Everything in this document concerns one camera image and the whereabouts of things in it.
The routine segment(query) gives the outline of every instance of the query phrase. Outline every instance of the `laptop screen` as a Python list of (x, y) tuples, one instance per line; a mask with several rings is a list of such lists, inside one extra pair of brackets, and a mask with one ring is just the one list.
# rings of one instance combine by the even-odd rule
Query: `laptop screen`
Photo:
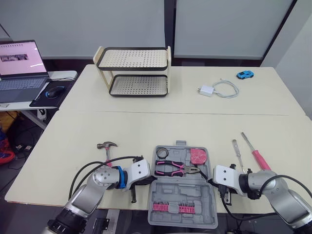
[(0, 76), (46, 72), (34, 41), (0, 44)]

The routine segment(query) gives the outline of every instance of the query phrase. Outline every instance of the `blue ring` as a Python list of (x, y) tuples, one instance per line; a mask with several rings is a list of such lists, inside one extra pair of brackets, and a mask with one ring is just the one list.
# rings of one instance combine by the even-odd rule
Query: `blue ring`
[(122, 170), (122, 168), (120, 166), (117, 166), (118, 170), (119, 170), (119, 174), (120, 174), (120, 177), (121, 177), (121, 182), (120, 182), (120, 185), (118, 187), (118, 189), (123, 189), (126, 187), (125, 185), (125, 174)]

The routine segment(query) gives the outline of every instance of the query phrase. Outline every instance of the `screwdriver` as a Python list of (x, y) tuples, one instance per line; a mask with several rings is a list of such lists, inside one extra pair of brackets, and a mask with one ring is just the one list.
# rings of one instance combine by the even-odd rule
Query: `screwdriver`
[(247, 142), (247, 144), (249, 145), (250, 149), (252, 150), (252, 154), (255, 160), (257, 161), (257, 163), (259, 164), (260, 168), (264, 170), (271, 170), (267, 162), (264, 160), (263, 156), (259, 153), (258, 150), (254, 149), (253, 145), (251, 145), (246, 135), (243, 132), (241, 134), (243, 138), (245, 139), (245, 141)]

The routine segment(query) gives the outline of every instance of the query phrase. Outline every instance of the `laptop keyboard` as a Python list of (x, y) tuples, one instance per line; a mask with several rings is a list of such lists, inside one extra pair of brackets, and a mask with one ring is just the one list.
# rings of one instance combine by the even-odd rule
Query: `laptop keyboard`
[(0, 91), (12, 89), (36, 89), (39, 88), (45, 80), (46, 78), (1, 80)]

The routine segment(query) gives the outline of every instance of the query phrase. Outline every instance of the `red bag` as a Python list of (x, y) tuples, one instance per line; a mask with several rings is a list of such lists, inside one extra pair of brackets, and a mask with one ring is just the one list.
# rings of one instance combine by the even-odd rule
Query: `red bag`
[(15, 158), (15, 153), (11, 150), (8, 139), (0, 141), (0, 164), (5, 164)]

